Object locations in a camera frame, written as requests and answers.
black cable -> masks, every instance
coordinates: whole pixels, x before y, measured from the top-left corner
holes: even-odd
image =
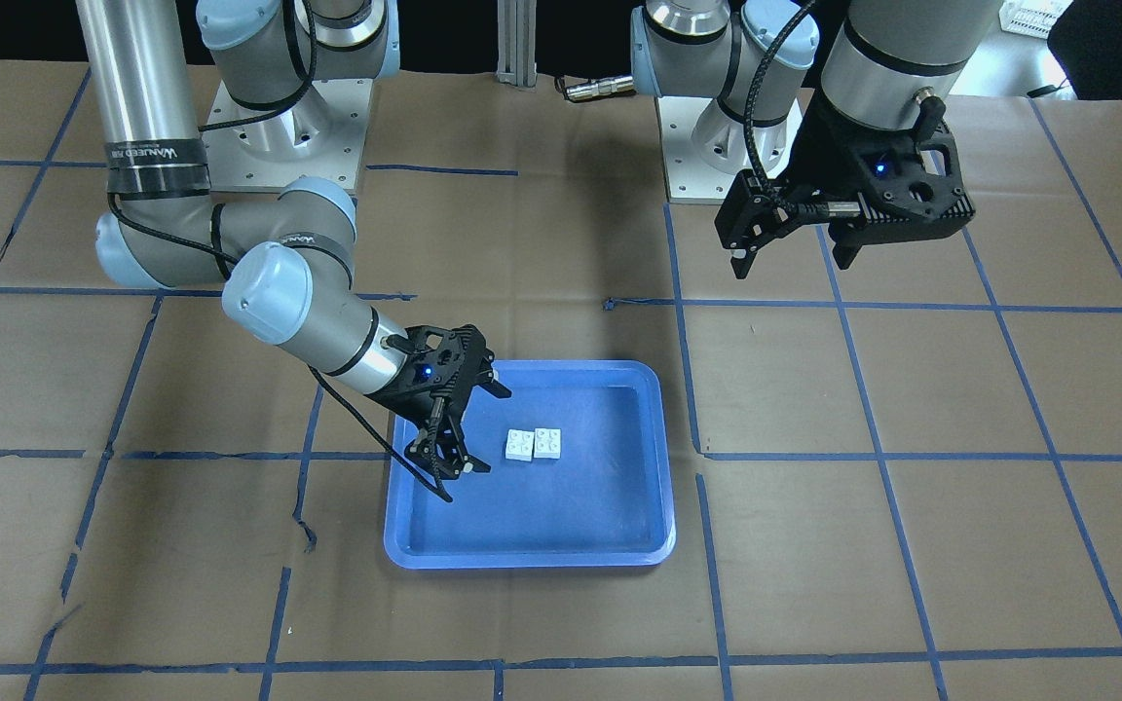
[[[318,372],[313,366],[309,366],[309,368],[311,368],[312,376],[314,376],[314,378],[318,381],[320,381],[320,387],[323,387],[323,390],[327,391],[327,394],[331,395],[331,398],[335,399],[337,403],[339,403],[340,405],[342,405],[344,409],[347,409],[347,412],[351,413],[352,417],[356,417],[358,419],[358,423],[361,424],[361,427],[365,427],[366,433],[369,433],[371,439],[375,439],[375,442],[379,443],[379,445],[386,449],[387,452],[392,454],[392,456],[397,462],[401,462],[402,467],[408,470],[410,474],[414,476],[414,479],[417,479],[419,483],[422,483],[427,491],[430,491],[431,494],[435,494],[436,497],[443,498],[445,501],[449,502],[453,501],[453,497],[451,497],[448,490],[444,489],[444,485],[440,481],[439,478],[436,478],[435,483],[432,483],[431,480],[424,478],[423,471],[419,470],[417,467],[413,464],[413,462],[406,461],[404,455],[397,453],[396,449],[393,448],[393,444],[388,443],[383,435],[379,435],[379,432],[375,431],[375,426],[370,425],[370,422],[366,421],[366,417],[361,416],[361,412],[359,412],[359,409],[355,407],[355,405],[350,404],[348,399],[343,398],[343,396],[341,396],[339,391],[335,390],[334,387],[331,387],[330,382],[323,377],[323,373]]]
[[[289,0],[284,8],[285,12],[297,11],[297,1],[302,3],[302,8],[306,8],[306,30],[311,33],[311,63],[306,66],[306,76],[302,79],[302,85],[298,85],[297,92],[293,94],[293,99],[285,102],[282,107],[276,107],[275,110],[263,112],[263,114],[256,114],[254,117],[245,117],[240,120],[228,120],[226,122],[214,122],[209,124],[202,124],[196,128],[196,131],[213,131],[214,129],[230,129],[237,128],[237,126],[246,126],[258,122],[264,122],[267,120],[276,119],[276,117],[284,114],[284,112],[292,110],[302,101],[302,98],[306,96],[307,92],[311,92],[312,85],[314,85],[314,74],[318,71],[318,39],[314,36],[314,9],[311,8],[311,0]],[[289,43],[288,56],[294,63],[300,63],[300,49],[295,48],[295,43]]]
[[[215,251],[223,253],[223,207],[227,207],[226,203],[215,204],[214,207],[210,207],[210,248],[214,248]],[[232,279],[232,271],[228,269],[228,261],[223,258],[214,257],[214,265],[219,266],[219,275],[223,276],[223,279]]]
[[[150,228],[148,225],[144,225],[144,223],[132,221],[132,219],[129,219],[128,214],[125,214],[123,210],[120,209],[120,204],[116,202],[114,192],[107,192],[107,206],[111,209],[111,213],[114,214],[116,219],[120,219],[121,225],[126,225],[128,228],[135,228],[135,230],[138,230],[142,234],[151,236],[154,239],[165,240],[166,242],[174,243],[175,246],[192,248],[195,251],[201,251],[202,253],[213,256],[215,259],[218,259],[218,261],[230,262],[232,266],[237,265],[237,262],[240,261],[240,258],[237,258],[236,256],[230,256],[229,253],[224,253],[223,251],[218,251],[211,246],[195,242],[195,240],[182,239],[178,236],[173,236],[165,231],[159,231],[157,230],[157,228]]]
[[[756,149],[756,126],[754,126],[754,120],[756,119],[756,98],[760,98],[761,84],[764,83],[764,75],[770,71],[770,65],[772,65],[774,56],[779,54],[779,49],[785,44],[787,37],[791,36],[791,31],[808,16],[808,11],[813,8],[813,4],[816,4],[816,0],[808,0],[806,3],[799,6],[799,11],[787,21],[782,27],[782,31],[779,31],[773,43],[765,49],[760,65],[756,66],[756,74],[752,76],[752,84],[747,91],[747,105],[743,109],[743,141],[747,145],[747,157],[752,160],[752,173],[756,175],[756,181],[761,183],[761,186],[765,187],[766,195],[773,201],[775,207],[782,207],[788,213],[794,213],[798,207],[788,203],[775,191],[766,187],[770,176],[765,173],[764,164],[761,163],[761,154]]]
[[[555,87],[557,92],[561,93],[561,98],[564,98],[565,102],[573,102],[573,100],[570,99],[570,93],[565,92],[564,76],[558,75],[553,77],[552,87]]]

metal post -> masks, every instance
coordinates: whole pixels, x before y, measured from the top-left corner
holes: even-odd
[[[535,87],[535,0],[498,0],[499,63],[496,80]]]

black label band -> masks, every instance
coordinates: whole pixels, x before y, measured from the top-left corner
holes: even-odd
[[[330,377],[340,377],[344,372],[351,371],[352,367],[361,362],[365,358],[366,351],[370,350],[370,344],[374,343],[375,336],[379,333],[379,312],[375,311],[375,307],[370,307],[370,331],[366,333],[366,338],[361,339],[361,345],[355,351],[352,358],[349,358],[349,362],[334,369],[334,371],[327,372]]]
[[[205,146],[200,138],[160,138],[158,141],[107,144],[107,167],[204,166]]]
[[[210,190],[211,175],[205,165],[177,164],[175,167],[137,166],[107,169],[107,192],[114,192],[125,200],[205,194]]]
[[[725,100],[718,100],[717,107],[720,107],[721,113],[725,114],[726,117],[729,117],[729,119],[735,120],[735,122],[744,123],[745,121],[747,121],[747,119],[745,119],[742,112],[736,111],[733,107],[727,105]],[[752,120],[752,126],[754,126],[754,128],[756,129],[764,129],[764,128],[770,128],[770,126],[779,126],[784,121],[787,121],[787,114],[782,114],[781,117],[774,117],[774,119],[771,120]]]
[[[850,21],[843,22],[843,34],[846,35],[846,39],[852,43],[852,46],[855,47],[856,52],[863,54],[870,59],[870,62],[877,63],[877,65],[890,68],[891,71],[900,72],[900,74],[929,77],[944,76],[957,74],[958,71],[963,71],[964,66],[967,65],[967,58],[957,63],[947,63],[947,65],[907,62],[907,59],[886,54],[876,46],[868,44],[863,36],[859,36],[858,31],[855,31],[855,27],[852,26]]]
[[[340,262],[343,274],[349,277],[349,287],[352,287],[352,256],[349,255],[346,247],[340,246],[329,237],[321,233],[298,232],[282,236],[277,242],[287,248],[309,248],[312,251],[329,255],[335,262]]]

black chair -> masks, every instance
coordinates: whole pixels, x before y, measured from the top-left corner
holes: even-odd
[[[1046,45],[1082,100],[1122,100],[1122,0],[1076,0]]]

light blue joint cap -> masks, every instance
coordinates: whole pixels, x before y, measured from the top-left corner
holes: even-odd
[[[799,6],[791,0],[747,0],[743,6],[743,26],[761,48],[769,48],[798,11]],[[797,71],[807,71],[819,45],[820,30],[809,15],[787,37],[774,59]]]
[[[314,298],[311,267],[292,248],[268,240],[240,258],[223,285],[223,314],[258,338],[279,345],[297,335]]]
[[[343,187],[324,177],[302,176],[288,183],[288,187],[282,190],[279,195],[284,196],[288,195],[289,192],[298,191],[319,195],[321,199],[329,201],[329,203],[337,205],[340,212],[343,213],[343,216],[349,219],[349,225],[352,227],[352,240],[357,243],[358,205],[352,202],[351,196],[349,196],[348,192],[343,191]]]
[[[210,52],[227,52],[258,34],[279,11],[280,0],[199,0],[196,26]]]
[[[402,24],[396,13],[396,0],[387,0],[387,46],[384,46],[384,65],[375,80],[392,77],[402,70]]]
[[[123,239],[119,219],[111,212],[98,219],[98,240],[93,243],[93,249],[98,251],[102,271],[117,284],[132,289],[171,289],[147,274],[141,262],[137,261],[128,241]]]
[[[631,76],[635,79],[635,92],[661,96],[661,86],[655,81],[652,68],[652,49],[646,43],[646,24],[643,8],[631,10]]]

